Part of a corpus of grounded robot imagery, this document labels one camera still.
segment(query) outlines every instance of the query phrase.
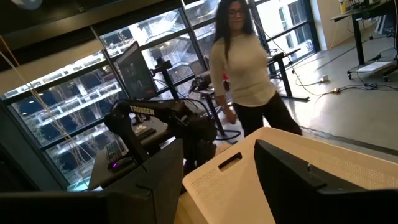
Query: glasses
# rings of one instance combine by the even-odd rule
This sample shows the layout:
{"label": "glasses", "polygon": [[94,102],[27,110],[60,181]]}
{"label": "glasses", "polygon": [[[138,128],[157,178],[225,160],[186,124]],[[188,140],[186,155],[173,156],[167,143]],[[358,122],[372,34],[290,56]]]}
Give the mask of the glasses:
{"label": "glasses", "polygon": [[229,10],[229,18],[236,18],[238,16],[243,17],[244,16],[244,12],[242,10]]}

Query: black pants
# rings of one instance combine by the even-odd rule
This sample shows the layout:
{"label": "black pants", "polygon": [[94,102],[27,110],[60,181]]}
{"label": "black pants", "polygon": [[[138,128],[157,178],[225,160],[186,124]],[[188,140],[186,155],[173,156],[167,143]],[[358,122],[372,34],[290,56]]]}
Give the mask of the black pants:
{"label": "black pants", "polygon": [[234,103],[234,108],[245,137],[264,126],[263,116],[273,128],[302,135],[300,126],[293,120],[278,93],[264,106],[247,107]]}

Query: woman's hand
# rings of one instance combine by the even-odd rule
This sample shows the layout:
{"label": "woman's hand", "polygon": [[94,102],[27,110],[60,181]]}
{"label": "woman's hand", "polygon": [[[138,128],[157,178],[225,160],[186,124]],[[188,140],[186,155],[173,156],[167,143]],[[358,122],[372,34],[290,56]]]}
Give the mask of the woman's hand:
{"label": "woman's hand", "polygon": [[228,120],[228,122],[230,122],[231,124],[235,124],[236,123],[236,114],[234,113],[234,111],[232,111],[231,109],[229,109],[228,107],[224,110],[226,119]]}

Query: box handle cutout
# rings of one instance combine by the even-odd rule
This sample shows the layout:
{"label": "box handle cutout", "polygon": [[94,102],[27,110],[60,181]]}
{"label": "box handle cutout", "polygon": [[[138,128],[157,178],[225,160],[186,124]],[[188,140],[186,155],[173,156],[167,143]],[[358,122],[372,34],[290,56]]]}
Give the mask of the box handle cutout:
{"label": "box handle cutout", "polygon": [[242,154],[240,152],[238,152],[237,154],[235,154],[231,158],[225,160],[222,164],[218,165],[218,168],[220,169],[220,171],[224,172],[228,168],[233,166],[235,163],[240,161],[241,159],[242,159]]}

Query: glass wall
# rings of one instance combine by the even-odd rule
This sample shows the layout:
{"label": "glass wall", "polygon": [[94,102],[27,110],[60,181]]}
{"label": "glass wall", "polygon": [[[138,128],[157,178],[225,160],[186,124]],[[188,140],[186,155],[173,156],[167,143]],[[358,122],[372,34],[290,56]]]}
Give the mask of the glass wall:
{"label": "glass wall", "polygon": [[[181,8],[131,22],[127,27],[101,35],[100,39],[112,58],[110,61],[105,61],[102,52],[97,52],[32,81],[34,88],[46,84],[39,97],[47,109],[26,93],[23,97],[16,97],[28,90],[26,85],[5,93],[10,109],[16,111],[21,124],[30,130],[38,150],[48,155],[49,162],[58,167],[68,182],[69,190],[86,189],[84,181],[87,184],[90,181],[96,153],[117,138],[102,121],[112,104],[125,98],[126,94],[118,82],[119,74],[112,72],[109,63],[115,63],[118,55],[138,41],[149,69],[155,68],[155,60],[159,57],[170,60],[171,79],[181,96],[187,96],[192,78],[207,70],[204,62],[210,57],[215,38],[214,18],[219,1],[199,0],[182,4]],[[303,1],[249,0],[251,12],[260,18],[257,23],[262,24],[267,35],[278,35],[275,38],[277,45],[286,52],[301,48],[291,56],[292,60],[314,51],[310,24],[289,30],[307,21]],[[264,40],[263,35],[259,38],[262,44],[267,42],[271,50],[278,49],[272,41]],[[81,74],[68,78],[76,72]],[[159,95],[152,100],[172,99],[162,74],[156,74],[154,80]],[[59,126],[62,132],[72,137],[72,141],[65,140]]]}

